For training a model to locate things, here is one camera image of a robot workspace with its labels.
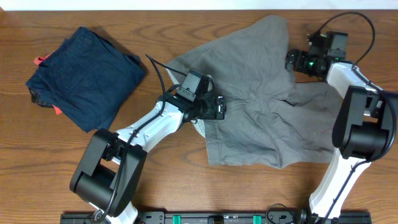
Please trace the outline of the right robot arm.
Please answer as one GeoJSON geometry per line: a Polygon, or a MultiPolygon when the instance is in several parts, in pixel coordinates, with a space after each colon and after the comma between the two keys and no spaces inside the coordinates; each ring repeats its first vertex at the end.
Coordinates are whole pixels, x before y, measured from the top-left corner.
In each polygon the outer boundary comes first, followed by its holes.
{"type": "Polygon", "coordinates": [[[343,99],[330,165],[296,223],[370,223],[367,214],[345,215],[341,209],[359,176],[388,153],[397,133],[397,93],[378,87],[346,59],[347,39],[346,33],[317,31],[308,36],[308,51],[293,49],[286,57],[286,68],[323,80],[343,99]]]}

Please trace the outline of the grey shorts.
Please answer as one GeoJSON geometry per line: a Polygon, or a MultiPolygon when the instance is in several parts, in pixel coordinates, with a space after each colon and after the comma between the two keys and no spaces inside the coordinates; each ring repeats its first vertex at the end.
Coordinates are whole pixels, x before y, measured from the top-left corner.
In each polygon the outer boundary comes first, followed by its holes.
{"type": "Polygon", "coordinates": [[[225,118],[198,128],[211,165],[330,162],[341,97],[326,83],[296,82],[285,67],[288,47],[286,20],[267,16],[168,62],[174,83],[194,70],[212,76],[225,98],[225,118]]]}

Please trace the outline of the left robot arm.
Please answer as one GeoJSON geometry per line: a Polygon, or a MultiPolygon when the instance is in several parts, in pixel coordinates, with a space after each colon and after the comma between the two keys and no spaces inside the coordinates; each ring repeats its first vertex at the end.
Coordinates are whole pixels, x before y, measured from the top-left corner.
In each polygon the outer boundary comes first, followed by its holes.
{"type": "Polygon", "coordinates": [[[131,202],[148,152],[185,123],[224,119],[224,98],[211,76],[190,70],[181,84],[164,90],[154,108],[116,132],[94,133],[70,182],[70,190],[96,210],[64,214],[61,223],[135,223],[131,202]]]}

